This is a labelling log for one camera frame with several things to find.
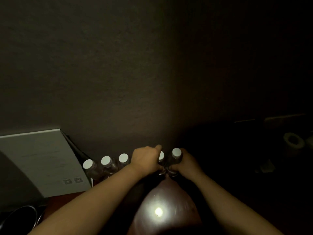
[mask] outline wall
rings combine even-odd
[[[0,133],[62,128],[91,157],[204,122],[307,111],[311,36],[278,0],[1,0]]]

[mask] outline hand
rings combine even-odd
[[[199,175],[204,174],[204,172],[202,171],[196,159],[189,152],[187,152],[186,149],[181,148],[180,150],[182,150],[181,163],[171,165],[169,169],[179,171],[179,173],[188,180],[195,182],[195,179],[198,178]]]
[[[157,145],[155,148],[146,146],[144,148],[135,149],[130,166],[132,166],[142,178],[157,170],[163,170],[163,167],[158,164],[161,150],[161,145]]]

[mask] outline plastic bottle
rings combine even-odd
[[[101,169],[99,166],[91,159],[84,161],[83,168],[85,169],[86,175],[90,178],[99,181],[101,178]]]
[[[165,166],[164,162],[165,162],[164,152],[161,152],[159,155],[159,164],[164,167]],[[165,175],[165,174],[166,174],[166,170],[165,170],[165,168],[163,168],[163,170],[159,172],[159,175]]]
[[[105,156],[101,159],[101,165],[103,166],[103,176],[105,178],[113,175],[119,170],[115,159],[109,156]]]
[[[170,155],[168,162],[167,162],[167,167],[178,164],[182,161],[182,151],[179,148],[174,148],[172,150],[172,154]],[[172,171],[167,168],[167,172],[169,176],[177,176],[178,172],[177,171]]]
[[[124,166],[126,166],[130,163],[129,156],[126,153],[121,154],[119,156],[118,160],[121,164],[121,168],[123,168]]]

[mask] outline white bottle cap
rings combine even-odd
[[[164,158],[164,152],[161,151],[160,156],[159,156],[159,161],[163,160]]]
[[[128,160],[128,155],[126,154],[126,153],[123,153],[123,154],[121,154],[120,156],[119,156],[119,161],[121,162],[121,163],[124,163],[124,162],[127,162],[127,160]]]
[[[101,164],[106,166],[109,165],[111,162],[111,158],[109,156],[105,156],[101,159]]]
[[[84,161],[83,168],[89,169],[90,167],[92,167],[93,163],[94,163],[93,160],[87,159],[86,161]]]
[[[174,148],[172,154],[175,158],[179,158],[182,155],[182,151],[179,148]]]

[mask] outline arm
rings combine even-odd
[[[195,158],[185,149],[182,162],[170,169],[178,170],[199,188],[219,223],[230,233],[247,235],[282,234],[258,213],[246,206],[206,176]]]
[[[161,145],[135,149],[129,165],[64,205],[29,235],[98,234],[128,191],[162,169],[157,163],[161,150]]]

